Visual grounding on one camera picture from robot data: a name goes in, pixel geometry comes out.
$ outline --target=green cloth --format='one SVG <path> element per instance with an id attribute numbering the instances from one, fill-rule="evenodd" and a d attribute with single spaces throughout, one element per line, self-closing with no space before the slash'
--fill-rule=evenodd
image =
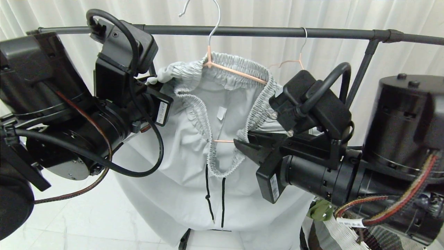
<path id="1" fill-rule="evenodd" d="M 326 200 L 316 201 L 316 204 L 308 210 L 307 217 L 312 218 L 315 221 L 327 221 L 333 215 L 333 207 L 331 203 Z"/>

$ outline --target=clothes hanger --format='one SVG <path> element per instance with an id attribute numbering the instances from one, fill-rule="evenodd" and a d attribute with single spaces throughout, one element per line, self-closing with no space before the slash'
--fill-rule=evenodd
<path id="1" fill-rule="evenodd" d="M 280 68 L 280 67 L 282 66 L 282 64 L 284 64 L 284 63 L 288 63 L 288 62 L 297 62 L 297 63 L 299 63 L 299 65 L 301 66 L 301 68 L 304 69 L 304 65 L 302 65 L 301 58 L 302 58 L 302 50 L 303 50 L 305 44 L 307 43 L 307 37 L 308 37 L 308 34 L 307 34 L 307 30 L 306 30 L 304 27 L 302 27 L 302 28 L 303 28 L 304 31 L 305 31 L 305 40 L 304 40 L 304 44 L 303 44 L 302 47 L 301 47 L 301 50 L 299 51 L 299 59 L 298 59 L 298 60 L 286 60 L 286 61 L 281 62 L 280 64 L 272 64 L 272 65 L 268 66 L 268 68 L 271 68 L 271 67 L 273 67 L 273 66 L 278 66 L 278 65 L 279 65 L 278 68 Z"/>
<path id="2" fill-rule="evenodd" d="M 190 0 L 187 0 L 187 1 L 186 1 L 185 6 L 183 7 L 183 11 L 182 11 L 182 13 L 179 14 L 179 17 L 181 17 L 181 16 L 183 16 L 183 15 L 185 14 L 185 12 L 186 12 L 186 8 L 188 7 L 189 2 L 190 2 Z M 219 24 L 220 24 L 220 22 L 221 22 L 221 8 L 220 8 L 219 3 L 217 2 L 217 0 L 213 0 L 213 2 L 214 2 L 214 3 L 216 4 L 216 6 L 218 7 L 218 15 L 219 15 L 219 18 L 218 18 L 218 22 L 217 22 L 216 26 L 214 27 L 214 29 L 211 31 L 210 35 L 208 36 L 208 47 L 207 47 L 208 61 L 207 61 L 203 66 L 204 66 L 204 67 L 208 67 L 208 68 L 211 68 L 211 67 L 214 66 L 214 67 L 216 67 L 216 68 L 219 68 L 219 69 L 223 69 L 223 70 L 226 70 L 226 71 L 232 72 L 232 73 L 234 73 L 234 74 L 240 75 L 240 76 L 242 76 L 242 77 L 246 77 L 246 78 L 248 78 L 248 79 L 252 79 L 252 80 L 254 80 L 254 81 L 257 81 L 257 82 L 260 82 L 260 83 L 266 85 L 267 82 L 264 81 L 264 80 L 262 80 L 262 79 L 259 79 L 259 78 L 257 78 L 257 77 L 254 77 L 254 76 L 251 76 L 251 75 L 248 75 L 248 74 L 245 74 L 245 73 L 242 73 L 242 72 L 237 71 L 237 70 L 234 70 L 234 69 L 230 69 L 230 68 L 224 67 L 224 66 L 222 66 L 222 65 L 218 65 L 218 64 L 214 63 L 214 62 L 211 60 L 211 37 L 213 36 L 214 32 L 216 32 L 216 29 L 219 27 Z"/>

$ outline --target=white label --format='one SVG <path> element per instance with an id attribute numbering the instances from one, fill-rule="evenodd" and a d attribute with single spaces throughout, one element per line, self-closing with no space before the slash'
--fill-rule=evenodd
<path id="1" fill-rule="evenodd" d="M 224 107 L 219 107 L 219 111 L 218 111 L 218 119 L 219 119 L 220 121 L 222 121 L 222 119 L 224 118 L 224 116 L 225 116 L 225 112 L 226 112 L 226 108 L 224 108 Z"/>
<path id="2" fill-rule="evenodd" d="M 159 124 L 163 124 L 165 121 L 165 114 L 167 112 L 168 104 L 166 102 L 161 101 L 159 106 L 159 113 L 157 113 L 156 122 Z"/>
<path id="3" fill-rule="evenodd" d="M 279 187 L 278 180 L 276 179 L 276 174 L 274 174 L 270 179 L 271 191 L 273 192 L 273 199 L 276 202 L 279 198 Z"/>
<path id="4" fill-rule="evenodd" d="M 364 224 L 362 224 L 362 219 L 336 218 L 336 221 L 345 226 L 365 228 Z"/>
<path id="5" fill-rule="evenodd" d="M 278 97 L 280 94 L 282 94 L 282 92 L 284 92 L 284 88 L 280 88 L 280 89 L 276 90 L 274 97 Z"/>

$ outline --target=marble floor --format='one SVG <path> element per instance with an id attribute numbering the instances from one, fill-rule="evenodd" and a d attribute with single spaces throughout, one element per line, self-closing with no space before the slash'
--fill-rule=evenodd
<path id="1" fill-rule="evenodd" d="M 36 199 L 77 191 L 95 178 L 69 181 L 45 171 L 52 187 Z M 435 244 L 429 250 L 443 250 Z M 118 186 L 114 173 L 73 199 L 36 205 L 26 223 L 0 242 L 0 250 L 176 250 L 152 231 Z M 193 231 L 187 250 L 240 250 L 231 232 Z"/>

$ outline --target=curtain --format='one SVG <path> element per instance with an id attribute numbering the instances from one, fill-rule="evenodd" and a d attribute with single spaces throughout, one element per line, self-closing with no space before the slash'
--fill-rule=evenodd
<path id="1" fill-rule="evenodd" d="M 91 8 L 110 12 L 134 24 L 215 25 L 217 9 L 210 0 L 192 0 L 187 13 L 178 17 L 184 0 L 0 0 L 0 39 L 24 36 L 38 27 L 86 25 Z M 397 29 L 405 33 L 444 36 L 443 0 L 219 0 L 221 26 L 307 27 L 350 29 Z M 68 54 L 89 89 L 101 45 L 88 35 L 60 35 Z M 176 61 L 201 59 L 205 36 L 154 35 L 159 52 L 157 69 Z M 305 38 L 221 37 L 211 40 L 212 49 L 252 59 L 264 66 L 297 60 Z M 352 65 L 352 80 L 367 46 L 366 40 L 309 38 L 302 50 L 305 69 L 324 79 L 339 63 Z M 297 63 L 271 68 L 279 84 L 299 70 Z M 378 81 L 398 73 L 444 75 L 443 46 L 394 43 L 379 44 L 351 107 L 356 131 L 349 145 L 364 141 Z M 332 89 L 339 91 L 338 81 Z M 3 106 L 1 114 L 8 113 Z"/>

